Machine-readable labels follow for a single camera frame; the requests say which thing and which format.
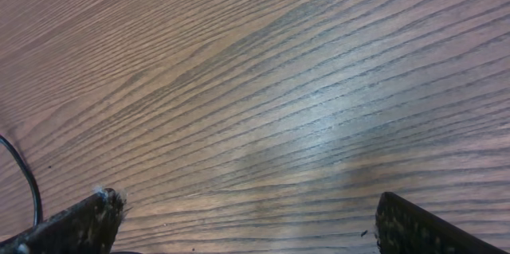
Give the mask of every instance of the worn black edge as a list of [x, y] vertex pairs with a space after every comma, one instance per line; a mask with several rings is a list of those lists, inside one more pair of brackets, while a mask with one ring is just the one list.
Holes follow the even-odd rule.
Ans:
[[406, 199], [399, 197], [395, 193], [385, 192], [381, 195], [377, 212], [380, 214], [387, 206], [395, 207], [400, 212], [406, 213], [420, 225], [427, 227], [435, 236], [439, 236], [443, 240], [448, 240], [456, 248], [456, 253], [508, 254], [466, 231], [451, 225], [449, 222], [442, 220]]
[[[79, 224], [80, 221], [83, 221], [87, 227], [94, 227], [94, 229], [96, 229], [95, 231], [99, 231], [103, 239], [100, 242], [103, 248], [93, 252], [108, 253], [115, 241], [120, 222], [124, 217], [124, 202], [124, 199], [115, 190], [98, 190], [95, 194], [59, 212], [42, 224], [27, 229], [3, 241], [0, 243], [0, 254], [17, 252], [16, 249], [20, 244], [27, 244], [30, 247], [35, 246], [37, 249], [49, 250], [49, 252], [44, 252], [50, 253], [53, 247], [51, 244], [62, 244], [62, 241], [69, 237], [69, 235], [75, 236], [78, 239], [77, 224]], [[97, 218], [97, 212], [101, 211], [107, 213], [108, 216], [110, 218], [113, 217], [113, 219], [107, 220], [102, 217], [99, 221], [94, 219]]]

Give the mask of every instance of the black plastic part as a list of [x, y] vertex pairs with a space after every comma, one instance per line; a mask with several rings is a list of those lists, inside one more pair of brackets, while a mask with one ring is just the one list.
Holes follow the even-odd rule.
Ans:
[[382, 194], [375, 220], [382, 254], [507, 254], [395, 193]]
[[124, 200], [115, 190], [101, 190], [0, 244], [0, 254], [108, 254]]

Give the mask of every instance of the wooden floor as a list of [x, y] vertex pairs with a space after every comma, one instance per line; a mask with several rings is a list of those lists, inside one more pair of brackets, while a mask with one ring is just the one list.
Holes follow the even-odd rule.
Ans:
[[45, 217], [127, 192], [116, 251], [374, 253], [383, 191], [510, 251], [510, 0], [0, 0], [0, 90]]

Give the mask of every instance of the wood grain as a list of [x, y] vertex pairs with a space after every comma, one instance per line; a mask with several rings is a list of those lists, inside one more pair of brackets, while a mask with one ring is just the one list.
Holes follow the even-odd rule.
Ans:
[[394, 191], [510, 251], [509, 46], [509, 0], [0, 0], [0, 131], [46, 217], [127, 192], [115, 250], [373, 253]]

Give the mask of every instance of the wire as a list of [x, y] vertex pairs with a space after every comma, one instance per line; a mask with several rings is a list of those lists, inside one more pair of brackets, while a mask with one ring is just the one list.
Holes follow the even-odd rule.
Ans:
[[39, 188], [37, 187], [35, 178], [33, 177], [33, 174], [29, 170], [28, 166], [25, 164], [25, 162], [23, 162], [22, 157], [13, 147], [13, 145], [11, 145], [9, 141], [1, 135], [0, 143], [4, 145], [7, 148], [7, 150], [14, 156], [14, 160], [16, 160], [16, 162], [18, 163], [19, 168], [22, 169], [22, 172], [29, 183], [30, 190], [32, 190], [33, 198], [33, 226], [38, 225], [39, 223], [42, 222], [42, 204], [41, 195], [39, 194]]

